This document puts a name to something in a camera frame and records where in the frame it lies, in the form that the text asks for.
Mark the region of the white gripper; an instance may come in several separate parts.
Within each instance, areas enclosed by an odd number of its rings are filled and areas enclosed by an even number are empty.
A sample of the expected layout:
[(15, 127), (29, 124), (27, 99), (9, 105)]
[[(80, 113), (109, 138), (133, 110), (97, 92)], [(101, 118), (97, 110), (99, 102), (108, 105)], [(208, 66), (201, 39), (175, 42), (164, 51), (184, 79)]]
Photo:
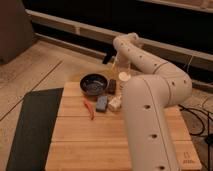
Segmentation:
[(130, 60), (121, 52), (118, 52), (116, 54), (116, 59), (114, 60), (111, 69), (115, 70), (116, 67), (125, 69), (128, 69), (130, 67)]

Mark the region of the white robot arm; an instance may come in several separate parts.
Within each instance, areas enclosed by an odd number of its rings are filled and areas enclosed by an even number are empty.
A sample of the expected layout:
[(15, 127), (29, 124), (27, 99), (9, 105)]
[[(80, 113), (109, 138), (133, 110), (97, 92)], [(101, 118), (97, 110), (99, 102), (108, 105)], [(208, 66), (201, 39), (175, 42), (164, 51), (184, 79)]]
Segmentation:
[(190, 96), (192, 81), (176, 65), (138, 47), (138, 35), (113, 40), (116, 65), (134, 64), (142, 73), (122, 89), (122, 112), (133, 171), (180, 171), (164, 109)]

